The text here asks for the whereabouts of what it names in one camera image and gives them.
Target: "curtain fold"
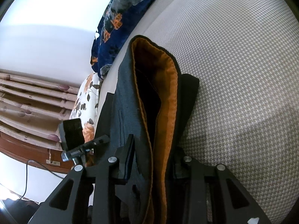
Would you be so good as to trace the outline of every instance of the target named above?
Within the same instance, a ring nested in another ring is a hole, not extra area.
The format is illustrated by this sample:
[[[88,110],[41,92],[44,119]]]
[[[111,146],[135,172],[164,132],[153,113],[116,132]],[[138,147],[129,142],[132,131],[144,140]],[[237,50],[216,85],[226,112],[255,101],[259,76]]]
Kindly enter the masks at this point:
[[[70,117],[78,88],[0,73],[0,131],[61,150],[58,124]]]

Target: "white wall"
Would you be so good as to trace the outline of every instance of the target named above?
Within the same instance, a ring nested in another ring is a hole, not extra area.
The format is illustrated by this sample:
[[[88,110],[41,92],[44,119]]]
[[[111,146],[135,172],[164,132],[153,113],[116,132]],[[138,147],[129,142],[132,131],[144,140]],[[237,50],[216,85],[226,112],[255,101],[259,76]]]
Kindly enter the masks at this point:
[[[79,86],[110,0],[15,0],[0,22],[0,69]]]

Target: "floral pillow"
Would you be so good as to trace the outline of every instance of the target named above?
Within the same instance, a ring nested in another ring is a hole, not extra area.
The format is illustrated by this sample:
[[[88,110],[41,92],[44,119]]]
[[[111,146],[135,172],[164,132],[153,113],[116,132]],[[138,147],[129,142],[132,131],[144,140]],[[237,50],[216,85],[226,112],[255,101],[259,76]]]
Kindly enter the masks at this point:
[[[80,118],[85,142],[95,137],[95,118],[98,112],[101,84],[97,73],[90,74],[81,84],[70,119]]]

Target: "navy blue fabric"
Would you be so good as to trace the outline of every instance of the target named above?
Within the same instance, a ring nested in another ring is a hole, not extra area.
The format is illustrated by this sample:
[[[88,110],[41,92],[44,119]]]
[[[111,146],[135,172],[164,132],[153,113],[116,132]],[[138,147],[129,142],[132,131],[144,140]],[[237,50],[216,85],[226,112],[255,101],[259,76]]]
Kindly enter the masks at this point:
[[[107,75],[123,44],[154,0],[111,0],[98,25],[91,65],[100,80]]]

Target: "mattress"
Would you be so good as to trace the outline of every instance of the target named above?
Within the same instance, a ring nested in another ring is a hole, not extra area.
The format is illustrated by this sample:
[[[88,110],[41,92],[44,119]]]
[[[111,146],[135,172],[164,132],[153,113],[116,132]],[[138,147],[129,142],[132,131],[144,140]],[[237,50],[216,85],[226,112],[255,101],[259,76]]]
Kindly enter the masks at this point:
[[[156,0],[102,84],[95,123],[138,34],[200,80],[180,141],[185,153],[204,164],[226,164],[280,223],[299,196],[299,24],[286,2]]]

